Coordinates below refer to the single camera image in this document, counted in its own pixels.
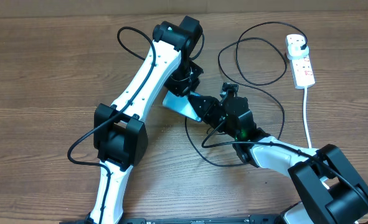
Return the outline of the blue Galaxy smartphone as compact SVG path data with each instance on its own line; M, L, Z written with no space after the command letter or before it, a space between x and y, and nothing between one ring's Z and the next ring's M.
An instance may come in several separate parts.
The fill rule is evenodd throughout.
M188 96L176 96L172 92L167 91L163 99L163 106L194 121L202 121L190 104Z

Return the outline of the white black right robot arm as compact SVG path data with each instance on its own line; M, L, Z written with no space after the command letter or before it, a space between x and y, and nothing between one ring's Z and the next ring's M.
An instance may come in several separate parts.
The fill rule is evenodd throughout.
M280 223L355 223L368 215L368 186L335 145L302 148L277 140L257 127L248 100L202 96L197 112L229 144L244 164L289 177L301 201L287 209Z

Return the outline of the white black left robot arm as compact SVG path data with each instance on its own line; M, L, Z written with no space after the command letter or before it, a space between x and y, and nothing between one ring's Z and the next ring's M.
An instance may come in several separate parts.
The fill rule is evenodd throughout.
M94 113L93 145L101 167L94 209L85 223L118 223L128 177L148 146L145 121L163 87L163 105L201 121L188 97L199 85L203 70L190 56L204 40L200 22L186 16L178 26L164 21L153 30L150 49L126 90L110 106L100 104Z

